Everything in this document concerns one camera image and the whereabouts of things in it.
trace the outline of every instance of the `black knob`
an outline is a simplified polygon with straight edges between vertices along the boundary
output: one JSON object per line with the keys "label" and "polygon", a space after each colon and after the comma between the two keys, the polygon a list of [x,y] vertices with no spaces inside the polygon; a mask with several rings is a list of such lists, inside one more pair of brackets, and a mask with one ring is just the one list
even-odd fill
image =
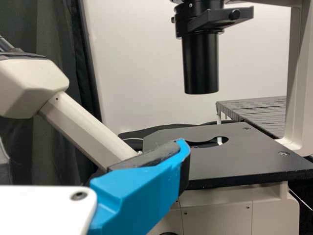
{"label": "black knob", "polygon": [[232,10],[228,17],[231,21],[239,19],[240,10],[239,9]]}

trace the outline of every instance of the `white wall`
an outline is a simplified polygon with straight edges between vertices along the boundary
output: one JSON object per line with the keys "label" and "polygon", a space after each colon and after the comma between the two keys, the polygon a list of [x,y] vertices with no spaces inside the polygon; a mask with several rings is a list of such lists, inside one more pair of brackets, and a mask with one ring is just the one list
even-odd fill
{"label": "white wall", "polygon": [[220,38],[220,91],[184,94],[169,0],[85,0],[102,115],[115,133],[216,119],[215,102],[285,95],[290,9],[254,3]]}

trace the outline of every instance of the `gray curtain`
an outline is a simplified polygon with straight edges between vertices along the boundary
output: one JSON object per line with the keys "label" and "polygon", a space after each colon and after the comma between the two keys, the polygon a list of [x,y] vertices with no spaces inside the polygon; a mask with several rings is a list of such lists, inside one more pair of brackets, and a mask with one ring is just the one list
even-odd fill
{"label": "gray curtain", "polygon": [[[52,60],[69,78],[67,93],[98,119],[99,103],[76,0],[4,0],[0,34],[15,47]],[[0,119],[10,182],[81,185],[96,166],[44,119]]]}

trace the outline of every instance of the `microscope stage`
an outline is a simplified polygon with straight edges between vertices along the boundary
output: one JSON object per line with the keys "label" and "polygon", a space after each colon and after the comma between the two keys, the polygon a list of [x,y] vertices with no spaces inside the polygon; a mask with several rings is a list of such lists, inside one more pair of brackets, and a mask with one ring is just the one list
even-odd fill
{"label": "microscope stage", "polygon": [[[206,147],[215,137],[228,141]],[[189,190],[313,178],[313,163],[245,122],[160,130],[144,138],[143,150],[179,138],[193,146]]]}

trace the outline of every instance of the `objective lens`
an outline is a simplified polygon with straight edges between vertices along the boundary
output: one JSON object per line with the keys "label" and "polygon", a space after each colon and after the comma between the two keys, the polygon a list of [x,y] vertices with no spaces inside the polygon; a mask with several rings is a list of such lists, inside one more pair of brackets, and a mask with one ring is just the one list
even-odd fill
{"label": "objective lens", "polygon": [[185,93],[219,91],[218,34],[199,32],[182,37]]}

